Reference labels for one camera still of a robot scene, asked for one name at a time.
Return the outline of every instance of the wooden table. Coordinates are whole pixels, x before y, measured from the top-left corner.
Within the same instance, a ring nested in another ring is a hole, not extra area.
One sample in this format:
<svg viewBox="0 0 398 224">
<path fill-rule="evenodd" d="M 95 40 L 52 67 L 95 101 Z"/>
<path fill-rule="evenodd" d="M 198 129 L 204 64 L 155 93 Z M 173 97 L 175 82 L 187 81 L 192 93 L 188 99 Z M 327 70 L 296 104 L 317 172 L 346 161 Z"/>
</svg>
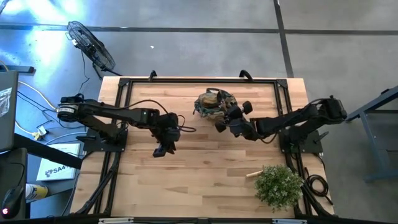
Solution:
<svg viewBox="0 0 398 224">
<path fill-rule="evenodd" d="M 113 105 L 119 77 L 104 77 L 99 101 Z M 293 110 L 308 103 L 301 78 L 287 79 Z M 131 103 L 144 99 L 161 102 L 169 112 L 184 115 L 186 126 L 195 133 L 182 133 L 176 142 L 175 155 L 153 158 L 158 144 L 148 130 L 129 127 L 126 151 L 122 153 L 114 195 L 112 216 L 130 217 L 293 217 L 292 209 L 273 213 L 271 208 L 254 197 L 254 179 L 246 174 L 262 166 L 285 164 L 279 141 L 271 144 L 235 138 L 229 130 L 218 133 L 213 124 L 198 113 L 192 115 L 193 102 L 206 88 L 215 87 L 232 93 L 241 105 L 253 104 L 247 117 L 277 116 L 272 85 L 265 84 L 202 84 L 202 83 L 136 83 Z M 146 102 L 141 108 L 158 108 Z M 83 161 L 71 212 L 77 211 L 98 185 L 104 153 L 96 152 Z M 303 164 L 311 174 L 325 177 L 321 162 L 311 154 L 303 154 Z M 106 204 L 105 189 L 102 206 Z M 325 198 L 318 198 L 333 213 Z"/>
</svg>

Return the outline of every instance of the concrete floor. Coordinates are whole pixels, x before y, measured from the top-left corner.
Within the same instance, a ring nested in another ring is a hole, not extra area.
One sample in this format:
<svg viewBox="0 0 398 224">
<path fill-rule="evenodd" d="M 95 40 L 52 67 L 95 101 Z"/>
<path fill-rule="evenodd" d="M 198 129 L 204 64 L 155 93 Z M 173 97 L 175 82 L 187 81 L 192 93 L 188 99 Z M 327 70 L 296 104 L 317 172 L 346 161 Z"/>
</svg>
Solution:
<svg viewBox="0 0 398 224">
<path fill-rule="evenodd" d="M 279 2 L 286 29 L 398 30 L 398 2 L 393 0 Z M 79 0 L 11 0 L 0 15 L 0 25 L 65 25 L 71 20 L 102 27 L 278 28 L 272 0 L 119 0 L 117 4 L 112 0 L 86 0 L 84 4 Z M 74 95 L 85 80 L 80 52 L 64 33 L 42 29 L 0 32 L 0 43 L 7 43 L 0 45 L 0 59 L 34 66 L 35 75 L 21 80 L 38 88 L 54 104 L 61 96 Z M 163 76 L 235 77 L 246 69 L 254 77 L 287 77 L 279 34 L 95 35 L 115 59 L 115 71 L 124 75 L 148 75 L 156 70 Z M 397 85 L 397 41 L 396 35 L 287 35 L 294 76 L 304 78 L 309 99 L 335 95 L 347 112 Z M 87 58 L 86 75 L 91 79 L 84 94 L 97 98 L 101 83 Z M 20 91 L 44 103 L 24 86 Z M 45 118 L 18 101 L 17 120 L 32 130 Z M 74 131 L 54 129 L 53 135 Z M 330 132 L 323 147 L 336 214 L 397 223 L 398 180 L 363 182 L 366 174 L 374 172 L 375 164 L 359 120 L 325 126 L 322 131 Z M 30 156 L 29 162 L 38 162 L 38 158 Z M 33 203 L 32 218 L 59 215 L 69 193 Z"/>
</svg>

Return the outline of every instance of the fan stand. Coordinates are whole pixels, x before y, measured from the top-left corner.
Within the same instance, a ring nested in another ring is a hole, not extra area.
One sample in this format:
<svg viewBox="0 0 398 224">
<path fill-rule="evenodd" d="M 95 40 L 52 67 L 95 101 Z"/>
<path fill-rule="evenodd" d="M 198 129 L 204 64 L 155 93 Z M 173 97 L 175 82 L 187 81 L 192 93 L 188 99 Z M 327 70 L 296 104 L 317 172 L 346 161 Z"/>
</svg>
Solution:
<svg viewBox="0 0 398 224">
<path fill-rule="evenodd" d="M 102 77 L 102 76 L 100 75 L 100 73 L 98 72 L 97 66 L 95 65 L 94 62 L 93 62 L 93 68 L 94 68 L 94 71 L 95 71 L 95 73 L 97 74 L 98 78 L 99 78 L 100 80 L 102 80 L 103 77 Z M 119 73 L 114 72 L 114 71 L 112 71 L 112 70 L 109 70 L 109 69 L 107 69 L 107 68 L 102 68 L 101 71 L 103 71 L 103 72 L 110 72 L 110 73 L 113 73 L 113 74 L 115 74 L 115 75 L 117 75 L 117 76 L 122 76 L 122 75 L 120 75 Z"/>
</svg>

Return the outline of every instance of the computer mouse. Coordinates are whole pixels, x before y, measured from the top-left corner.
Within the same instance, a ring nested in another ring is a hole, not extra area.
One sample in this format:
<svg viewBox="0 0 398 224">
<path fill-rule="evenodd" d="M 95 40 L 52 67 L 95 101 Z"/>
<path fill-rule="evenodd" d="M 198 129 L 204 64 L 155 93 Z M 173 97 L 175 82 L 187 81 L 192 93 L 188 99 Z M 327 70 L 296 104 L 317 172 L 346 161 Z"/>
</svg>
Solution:
<svg viewBox="0 0 398 224">
<path fill-rule="evenodd" d="M 14 218 L 21 207 L 24 188 L 16 186 L 9 189 L 1 204 L 1 215 L 5 219 Z"/>
</svg>

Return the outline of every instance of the desk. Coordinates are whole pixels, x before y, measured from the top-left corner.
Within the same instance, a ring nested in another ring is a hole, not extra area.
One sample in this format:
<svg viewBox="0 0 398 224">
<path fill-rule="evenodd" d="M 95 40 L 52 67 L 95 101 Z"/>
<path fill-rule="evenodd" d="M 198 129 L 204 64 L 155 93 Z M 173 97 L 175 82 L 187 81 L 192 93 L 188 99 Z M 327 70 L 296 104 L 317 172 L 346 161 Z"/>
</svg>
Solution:
<svg viewBox="0 0 398 224">
<path fill-rule="evenodd" d="M 104 77 L 99 101 L 114 104 L 119 79 Z M 291 78 L 287 83 L 293 110 L 304 107 L 308 99 L 303 79 Z M 285 164 L 278 139 L 265 145 L 260 141 L 235 138 L 229 130 L 218 133 L 213 124 L 200 118 L 198 113 L 192 115 L 193 102 L 208 87 L 232 93 L 240 105 L 246 100 L 251 101 L 253 112 L 248 118 L 277 116 L 274 88 L 269 85 L 135 83 L 131 103 L 157 100 L 169 112 L 184 115 L 187 119 L 185 125 L 197 128 L 197 132 L 182 133 L 176 142 L 175 155 L 153 158 L 152 152 L 157 144 L 150 132 L 129 128 L 129 139 L 122 153 L 116 182 L 113 217 L 294 217 L 293 209 L 273 213 L 265 203 L 255 198 L 254 179 L 245 178 L 246 174 L 261 170 L 262 166 Z M 160 109 L 150 102 L 139 107 Z M 83 161 L 71 212 L 81 208 L 97 187 L 103 157 L 103 153 L 95 152 Z M 318 158 L 312 154 L 303 154 L 302 157 L 311 174 L 325 177 Z M 104 192 L 103 207 L 108 189 Z M 333 213 L 333 207 L 326 199 L 317 199 L 328 212 Z"/>
</svg>

